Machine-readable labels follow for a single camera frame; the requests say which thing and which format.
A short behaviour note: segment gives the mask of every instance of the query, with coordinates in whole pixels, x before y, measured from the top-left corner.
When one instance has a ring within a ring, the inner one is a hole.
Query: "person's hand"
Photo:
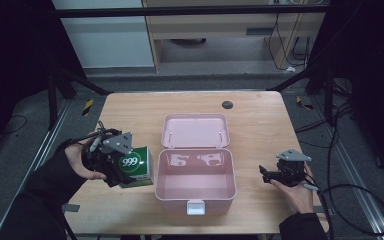
[[[313,177],[313,174],[307,164],[304,164],[306,173]],[[286,197],[289,204],[295,211],[304,213],[313,213],[313,191],[304,187],[305,182],[295,187],[287,187],[282,183],[272,179],[270,183],[279,189]]]
[[[82,140],[78,143],[72,144],[65,149],[65,154],[67,155],[68,162],[73,168],[74,172],[77,173],[82,178],[89,180],[94,179],[106,179],[107,177],[100,172],[93,172],[85,168],[82,162],[82,150],[84,145],[88,142],[88,139]]]

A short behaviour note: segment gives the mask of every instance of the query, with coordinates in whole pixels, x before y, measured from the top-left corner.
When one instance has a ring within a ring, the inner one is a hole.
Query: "pink box lid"
[[[223,114],[184,113],[165,118],[161,143],[166,148],[224,148],[229,142]]]

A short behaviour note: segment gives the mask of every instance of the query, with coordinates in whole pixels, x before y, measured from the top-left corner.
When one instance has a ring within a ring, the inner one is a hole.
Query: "pink plastic box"
[[[165,211],[220,214],[236,195],[226,118],[221,114],[173,114],[165,119],[156,197]]]

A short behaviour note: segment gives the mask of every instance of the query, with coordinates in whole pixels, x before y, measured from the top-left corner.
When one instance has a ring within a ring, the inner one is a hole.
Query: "dark round object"
[[[224,108],[224,109],[231,109],[233,108],[233,103],[231,101],[224,101],[221,106]]]

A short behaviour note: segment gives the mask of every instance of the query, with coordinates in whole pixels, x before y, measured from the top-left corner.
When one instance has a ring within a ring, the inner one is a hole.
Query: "black backdrop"
[[[326,62],[334,77],[351,81],[356,119],[384,165],[384,1],[332,0],[345,2],[348,8],[326,15],[312,60]],[[323,81],[325,71],[321,67],[309,85],[321,87],[314,82]]]
[[[51,68],[38,44],[49,46],[62,66],[86,78],[60,19],[28,16],[29,27],[21,15],[26,9],[55,8],[51,0],[0,0],[0,135],[19,100],[46,89]]]

